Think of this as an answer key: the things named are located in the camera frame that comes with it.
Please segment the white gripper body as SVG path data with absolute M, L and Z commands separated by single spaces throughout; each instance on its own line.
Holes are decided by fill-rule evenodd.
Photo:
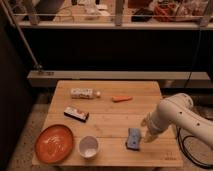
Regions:
M 147 128 L 152 135 L 161 134 L 167 129 L 167 121 L 156 112 L 150 113 L 147 116 Z

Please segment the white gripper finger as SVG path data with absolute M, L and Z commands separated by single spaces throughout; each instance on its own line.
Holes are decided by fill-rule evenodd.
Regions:
M 147 114 L 147 116 L 144 117 L 144 118 L 142 119 L 142 121 L 141 121 L 141 126 L 142 126 L 142 127 L 147 126 L 148 123 L 149 123 L 149 120 L 150 120 L 150 113 Z
M 145 136 L 144 136 L 144 142 L 145 142 L 145 143 L 151 143 L 151 142 L 153 142 L 156 138 L 157 138 L 156 135 L 151 135 L 151 134 L 149 134 L 149 133 L 146 133 Z

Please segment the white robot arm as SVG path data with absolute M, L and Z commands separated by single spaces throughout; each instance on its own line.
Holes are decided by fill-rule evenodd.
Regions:
M 185 93 L 161 99 L 154 111 L 141 122 L 147 127 L 145 141 L 154 141 L 171 124 L 175 124 L 213 148 L 213 122 L 194 113 L 193 105 L 192 98 Z

